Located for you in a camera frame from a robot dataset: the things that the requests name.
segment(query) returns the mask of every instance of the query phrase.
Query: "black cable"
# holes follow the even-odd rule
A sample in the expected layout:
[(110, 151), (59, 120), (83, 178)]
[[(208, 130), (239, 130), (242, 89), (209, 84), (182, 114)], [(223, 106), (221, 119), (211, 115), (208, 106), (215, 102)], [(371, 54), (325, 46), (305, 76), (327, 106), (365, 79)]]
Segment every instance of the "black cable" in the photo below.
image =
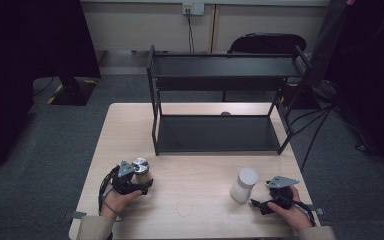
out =
[[(332, 87), (335, 87), (334, 85), (332, 85), (331, 83), (326, 82), (326, 81), (322, 81), (322, 83), (323, 83), (323, 84), (326, 84), (326, 85), (329, 85), (329, 86), (332, 86)], [(314, 93), (314, 91), (313, 91), (313, 96), (314, 96), (314, 98), (317, 100), (317, 95)], [(338, 121), (338, 122), (340, 122), (340, 123), (342, 123), (342, 124), (344, 124), (344, 125), (346, 125), (346, 126), (352, 128), (354, 131), (356, 131), (356, 132), (358, 133), (358, 135), (360, 136), (361, 140), (363, 141), (363, 145), (364, 145), (365, 148), (368, 148), (371, 152), (375, 152), (375, 153), (378, 152), (377, 149), (376, 149), (376, 147), (373, 147), (373, 146), (371, 146), (370, 144), (367, 143), (367, 141), (366, 141), (366, 139), (364, 138), (363, 134), (360, 132), (360, 130), (359, 130), (357, 127), (355, 127), (355, 126), (351, 125), (350, 123), (347, 123), (346, 121), (341, 120), (341, 119), (339, 119), (339, 118), (337, 118), (337, 117), (335, 117), (335, 116), (332, 116), (332, 117), (333, 117), (334, 120), (336, 120), (336, 121)]]
[(301, 173), (304, 171), (304, 167), (305, 167), (305, 164), (307, 162), (308, 155), (310, 154), (311, 147), (313, 146), (314, 140), (316, 140), (316, 136), (319, 133), (320, 128), (322, 127), (324, 121), (329, 116), (329, 113), (330, 113), (331, 110), (332, 110), (332, 108), (330, 108), (327, 112), (323, 113), (323, 114), (325, 114), (325, 116), (324, 116), (323, 120), (320, 122), (319, 126), (317, 127), (317, 130), (314, 133), (313, 139), (311, 139), (310, 146), (308, 146), (307, 153), (305, 154), (305, 157), (304, 157), (304, 161), (301, 164), (301, 167), (300, 167)]
[(304, 131), (305, 128), (307, 128), (308, 126), (310, 126), (313, 122), (315, 122), (317, 119), (321, 118), (323, 115), (325, 115), (326, 112), (323, 112), (322, 114), (320, 114), (319, 116), (317, 116), (316, 118), (314, 118), (313, 120), (311, 120), (309, 123), (307, 123), (307, 125), (305, 125), (304, 127), (300, 128), (298, 131), (296, 131), (294, 133), (294, 135)]
[(102, 201), (104, 200), (104, 198), (102, 196), (105, 193), (105, 190), (107, 188), (108, 183), (111, 180), (111, 177), (118, 171), (119, 168), (120, 168), (120, 166), (116, 166), (115, 168), (113, 168), (111, 170), (111, 172), (108, 173), (107, 176), (105, 176), (105, 178), (101, 182), (101, 186), (99, 187), (99, 194), (98, 194), (98, 206), (99, 206), (98, 211), (99, 211), (99, 213), (101, 213)]
[(189, 24), (189, 53), (195, 53), (195, 46), (193, 43), (193, 34), (192, 34), (192, 27), (191, 27), (190, 9), (186, 9), (186, 17), (188, 18), (188, 24)]
[(298, 201), (293, 201), (293, 200), (292, 200), (292, 202), (307, 212), (307, 216), (310, 219), (311, 225), (313, 227), (315, 227), (316, 226), (316, 220), (314, 219), (314, 215), (313, 215), (313, 212), (311, 211), (311, 209), (303, 202), (298, 202)]
[(45, 89), (48, 88), (48, 87), (51, 85), (51, 83), (54, 81), (54, 78), (55, 78), (55, 77), (52, 77), (52, 79), (51, 79), (51, 81), (49, 81), (48, 85), (46, 85), (42, 90), (40, 90), (40, 91), (37, 92), (37, 93), (34, 93), (34, 94), (33, 94), (33, 97), (36, 96), (36, 95), (38, 95), (39, 93), (45, 91)]
[(312, 112), (303, 114), (303, 115), (301, 115), (301, 116), (295, 118), (295, 119), (291, 122), (291, 125), (293, 125), (296, 121), (298, 121), (299, 119), (301, 119), (301, 118), (303, 118), (303, 117), (306, 117), (306, 116), (311, 115), (311, 114), (314, 114), (314, 113), (318, 113), (318, 112), (320, 112), (320, 111), (322, 111), (322, 110), (323, 110), (323, 109), (317, 109), (317, 110), (315, 110), (315, 111), (312, 111)]

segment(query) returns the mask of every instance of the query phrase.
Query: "metal shelf frame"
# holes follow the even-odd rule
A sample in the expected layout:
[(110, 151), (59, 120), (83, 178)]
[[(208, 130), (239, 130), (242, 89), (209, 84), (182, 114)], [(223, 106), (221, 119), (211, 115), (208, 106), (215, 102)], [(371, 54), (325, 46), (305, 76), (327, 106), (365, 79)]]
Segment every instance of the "metal shelf frame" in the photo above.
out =
[[(298, 46), (291, 54), (173, 54), (157, 53), (151, 46), (147, 75), (154, 114), (155, 154), (276, 151), (280, 155), (294, 135), (289, 113), (311, 69), (311, 63)], [(288, 77), (302, 80), (289, 106), (284, 106), (281, 99)], [(163, 91), (261, 90), (275, 92), (264, 115), (163, 113)], [(286, 128), (283, 143), (279, 143), (270, 119), (274, 107)]]

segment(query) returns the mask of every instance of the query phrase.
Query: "white container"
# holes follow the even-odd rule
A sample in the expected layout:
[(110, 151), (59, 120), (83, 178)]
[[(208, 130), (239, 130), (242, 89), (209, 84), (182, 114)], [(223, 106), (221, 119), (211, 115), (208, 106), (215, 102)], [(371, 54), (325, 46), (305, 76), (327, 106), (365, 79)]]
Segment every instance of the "white container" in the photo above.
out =
[(258, 173), (253, 168), (242, 168), (238, 179), (230, 190), (232, 197), (239, 203), (246, 203), (254, 185), (258, 182)]

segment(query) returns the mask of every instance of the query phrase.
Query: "black stand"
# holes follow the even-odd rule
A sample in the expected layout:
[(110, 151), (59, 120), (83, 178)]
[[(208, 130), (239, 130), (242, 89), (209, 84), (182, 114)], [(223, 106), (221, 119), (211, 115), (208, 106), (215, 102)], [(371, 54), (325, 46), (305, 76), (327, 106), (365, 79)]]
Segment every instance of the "black stand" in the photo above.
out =
[(48, 104), (86, 106), (96, 82), (77, 80), (74, 77), (59, 76), (62, 85), (58, 87)]
[[(306, 66), (303, 71), (296, 58)], [(281, 154), (294, 135), (288, 115), (304, 87), (310, 62), (297, 46), (292, 54), (157, 54), (148, 58), (148, 83), (154, 122), (155, 154), (160, 152), (276, 151)], [(289, 106), (281, 98), (288, 77), (302, 77)], [(276, 96), (263, 115), (163, 114), (163, 91), (274, 91)], [(286, 125), (280, 143), (271, 113), (276, 107)]]

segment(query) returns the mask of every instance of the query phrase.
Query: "gray carpet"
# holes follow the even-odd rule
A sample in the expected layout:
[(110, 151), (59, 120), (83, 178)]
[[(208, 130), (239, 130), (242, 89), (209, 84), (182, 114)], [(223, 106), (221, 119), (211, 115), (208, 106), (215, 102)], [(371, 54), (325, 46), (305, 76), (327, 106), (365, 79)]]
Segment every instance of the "gray carpet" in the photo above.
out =
[[(50, 79), (35, 81), (39, 92)], [(46, 104), (54, 80), (35, 104), (9, 160), (0, 166), (0, 239), (68, 239), (65, 213), (74, 211), (107, 109), (114, 102), (150, 102), (145, 75), (107, 75), (87, 106)], [(220, 101), (222, 93), (167, 93), (164, 100)], [(228, 94), (228, 99), (257, 96)], [(296, 110), (292, 118), (309, 110)], [(296, 123), (303, 126), (311, 115)], [(384, 239), (384, 159), (357, 151), (357, 132), (339, 111), (326, 119), (309, 154), (303, 176), (316, 207), (326, 213), (338, 239)], [(292, 139), (303, 162), (320, 120)]]

